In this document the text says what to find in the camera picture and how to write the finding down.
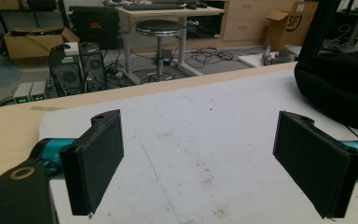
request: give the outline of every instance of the storage box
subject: storage box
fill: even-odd
[[[272,10],[264,45],[278,51],[285,45],[302,46],[315,14],[317,2],[295,2],[292,11]]]
[[[0,10],[17,10],[22,7],[21,0],[0,0]]]
[[[79,38],[64,28],[17,28],[8,32],[5,43],[10,59],[48,57],[51,49],[65,42],[78,42]]]

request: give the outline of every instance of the wire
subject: wire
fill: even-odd
[[[8,96],[0,101],[0,107],[4,105],[14,105],[14,103],[16,102],[14,101],[13,96]]]
[[[91,52],[91,53],[89,54],[89,56],[86,58],[86,60],[83,62],[83,64],[87,64],[87,61],[89,60],[89,58],[90,58],[91,56],[93,56],[94,53],[97,52],[97,50],[99,50],[99,48],[96,48],[93,52]]]
[[[38,45],[42,49],[45,49],[47,52],[50,52],[50,49],[48,49],[46,46],[42,45],[41,43],[37,42],[36,40],[32,39],[31,37],[29,37],[27,35],[24,35],[23,37],[27,40],[30,40],[32,43]]]
[[[57,91],[54,85],[53,76],[50,74],[50,76],[46,79],[46,85],[48,87],[49,91]]]
[[[136,65],[139,61],[141,61],[141,60],[144,60],[144,59],[137,59],[137,60],[133,63],[131,70],[133,70],[133,68],[136,67],[135,65]],[[146,65],[153,65],[153,64],[152,64],[152,63],[151,63],[151,64],[142,64],[142,65],[138,65],[138,66],[146,66]]]
[[[86,81],[84,82],[84,92],[87,93],[87,84],[89,82],[89,78],[91,76],[91,73],[86,77]]]
[[[109,77],[109,78],[107,78],[106,81],[113,86],[118,86],[120,88],[129,87],[129,86],[123,85],[120,81],[120,78],[118,78],[118,77],[112,77],[112,76],[107,76],[107,77]]]
[[[229,51],[218,51],[215,48],[207,49],[197,49],[187,52],[186,54],[191,53],[188,59],[185,59],[185,62],[194,68],[203,68],[206,64],[221,63],[223,61],[234,61],[234,56]],[[200,66],[191,64],[190,62],[200,63]]]
[[[118,50],[118,56],[113,60],[112,57],[109,55],[109,58],[113,61],[112,63],[108,64],[106,67],[105,67],[105,71],[107,71],[108,74],[112,73],[113,74],[116,74],[118,72],[118,68],[119,67],[123,67],[118,58],[120,57],[120,54],[121,54],[121,51],[120,49],[117,49]]]
[[[227,51],[232,52],[232,53],[234,53],[236,55],[240,55],[240,56],[262,53],[262,52],[259,52],[259,51],[252,51],[253,49],[262,49],[263,52],[265,50],[265,48],[263,46],[256,46],[256,47],[251,48],[251,49],[227,49]]]
[[[143,19],[139,19],[138,21],[136,21],[135,23],[133,23],[133,24],[131,24],[130,25],[130,28],[132,27],[132,26],[134,26],[134,25],[136,25],[136,24],[138,24],[138,22],[140,22],[140,21],[142,21]]]
[[[63,94],[64,94],[65,96],[68,96],[68,94],[67,94],[67,92],[66,92],[66,89],[65,89],[65,87],[63,86],[63,83],[61,84],[61,88],[62,88],[62,90],[63,90]]]
[[[106,57],[108,49],[105,51],[104,55],[103,55],[103,59]]]
[[[347,35],[351,30],[353,29],[352,26],[350,26],[349,24],[342,24],[338,27],[338,31],[343,33],[342,35],[339,35],[338,37],[332,39],[332,40],[328,40],[326,41],[327,44],[331,44],[334,42],[338,42],[341,40],[342,37],[344,37],[345,35]]]
[[[344,125],[344,126],[358,138],[358,134],[356,132],[354,132],[348,125]]]
[[[146,69],[141,69],[141,70],[132,71],[132,72],[139,73],[139,72],[146,72],[146,71],[153,71],[153,70],[156,70],[156,68],[146,68]]]
[[[135,54],[135,55],[138,56],[138,57],[142,57],[142,58],[146,58],[146,59],[154,59],[154,58],[149,58],[149,57],[146,57],[146,56],[144,56],[144,55],[137,54],[137,53],[133,53],[133,54]]]
[[[176,55],[176,51],[179,49],[179,46],[180,46],[180,44],[178,44],[178,45],[176,46],[176,49],[175,49],[175,51],[174,51],[173,54],[172,54],[171,61],[173,60],[174,56]]]

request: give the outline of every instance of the table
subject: table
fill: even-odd
[[[145,19],[158,19],[161,17],[179,17],[180,22],[186,27],[186,18],[188,16],[208,16],[218,15],[224,13],[224,9],[207,7],[192,9],[171,9],[171,10],[145,10],[145,11],[128,11],[123,7],[117,7],[116,10],[120,15],[120,29],[123,38],[123,48],[125,56],[125,75],[135,84],[141,84],[140,78],[133,74],[131,70],[131,44],[130,44],[130,31],[131,31],[131,18],[145,18]],[[175,61],[177,65],[184,67],[196,76],[201,76],[202,73],[196,69],[185,64],[185,51],[186,51],[186,29],[180,35],[179,57]]]
[[[0,174],[39,138],[77,136],[90,116],[119,108],[125,157],[93,219],[72,217],[63,182],[50,182],[62,223],[330,223],[272,157],[278,111],[336,139],[355,136],[299,94],[295,65],[0,107]],[[358,184],[335,223],[358,223]]]

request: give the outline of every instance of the cable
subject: cable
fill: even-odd
[[[48,78],[46,79],[46,86],[48,87],[49,91],[57,91],[54,85],[53,76],[50,74]]]
[[[120,49],[117,49],[118,50],[118,56],[116,57],[115,60],[112,59],[112,57],[109,55],[109,58],[113,61],[112,63],[108,64],[106,67],[105,67],[105,71],[108,73],[108,74],[116,74],[118,72],[118,68],[119,67],[123,67],[120,62],[118,61],[118,58],[120,57],[120,54],[121,54],[121,51]]]
[[[86,81],[84,82],[84,92],[87,93],[87,84],[91,80],[90,79],[91,73],[89,72],[89,75],[86,77]]]
[[[112,76],[107,76],[107,77],[109,77],[109,78],[107,78],[106,81],[113,86],[118,86],[120,88],[129,87],[129,86],[123,85],[120,81],[120,78],[118,78],[118,77],[112,77]]]
[[[93,54],[94,54],[97,50],[99,50],[99,48],[96,48],[93,52],[91,52],[91,53],[88,55],[88,57],[86,58],[86,60],[83,62],[83,64],[87,64],[87,61],[89,60],[89,58],[90,58],[91,56],[93,56]]]
[[[136,25],[138,22],[142,21],[143,19],[139,19],[138,21],[136,21],[135,23],[131,24],[129,28],[131,28],[132,26]]]
[[[349,24],[342,24],[338,27],[338,31],[340,33],[343,33],[342,35],[339,35],[338,37],[332,39],[332,40],[327,40],[325,41],[327,44],[331,44],[331,43],[335,43],[341,40],[342,37],[344,37],[345,35],[347,35],[351,30],[353,29],[353,27],[351,27]]]
[[[218,51],[215,48],[197,49],[187,53],[191,53],[190,58],[185,59],[185,62],[194,68],[203,68],[206,64],[221,63],[222,61],[234,61],[234,56],[231,52],[222,50]],[[201,63],[201,66],[191,64],[191,61]]]
[[[141,61],[142,59],[137,59],[134,63],[133,63],[133,65],[132,65],[132,67],[131,67],[131,70],[133,70],[133,68],[134,67],[136,67],[135,65],[139,62],[139,61]],[[146,66],[146,65],[153,65],[153,64],[142,64],[142,65],[138,65],[138,66]]]
[[[180,46],[180,44],[176,45],[176,49],[172,54],[171,61],[173,60],[174,56],[176,55],[176,51],[178,50],[179,46]]]
[[[133,53],[133,54],[135,54],[135,55],[138,56],[138,57],[143,57],[143,58],[146,58],[146,59],[154,59],[154,58],[149,58],[149,57],[146,57],[146,56],[144,56],[144,55],[137,54],[137,53]]]
[[[4,105],[14,105],[15,103],[13,96],[8,96],[0,101],[0,107]]]
[[[262,52],[252,51],[253,49],[262,49],[263,52],[265,50],[265,48],[263,46],[256,46],[256,47],[251,48],[251,49],[227,49],[226,51],[232,52],[232,53],[240,55],[240,56],[262,53]]]
[[[348,125],[344,125],[344,126],[358,138],[358,134],[356,132],[354,132]]]
[[[103,55],[103,59],[104,59],[104,57],[106,57],[107,51],[108,51],[108,49],[105,51],[105,53]]]
[[[61,83],[61,88],[62,88],[62,90],[63,90],[63,94],[64,94],[65,96],[68,96],[68,94],[67,94],[67,92],[66,92],[66,89],[65,89],[65,87],[63,86],[63,83]]]

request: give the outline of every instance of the gray floor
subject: gray floor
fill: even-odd
[[[343,51],[358,50],[358,43],[354,49],[344,49]],[[240,70],[249,68],[244,63],[237,60],[238,56],[256,54],[264,52],[262,47],[248,47],[235,49],[199,49],[191,50],[186,53],[186,63],[199,70],[202,74],[214,74],[226,71]],[[143,83],[149,81],[148,74],[156,71],[154,65],[154,53],[132,55],[132,70]],[[119,56],[119,64],[124,64],[122,54],[117,50],[109,50],[104,57],[104,65],[107,66],[114,62]],[[164,71],[171,77],[186,78],[191,75],[174,65],[165,66]],[[0,102],[13,96],[20,83],[35,82],[49,79],[48,66],[18,67],[15,66],[7,56],[0,56]],[[126,77],[120,79],[111,78],[109,88],[125,88],[131,86],[131,82]]]

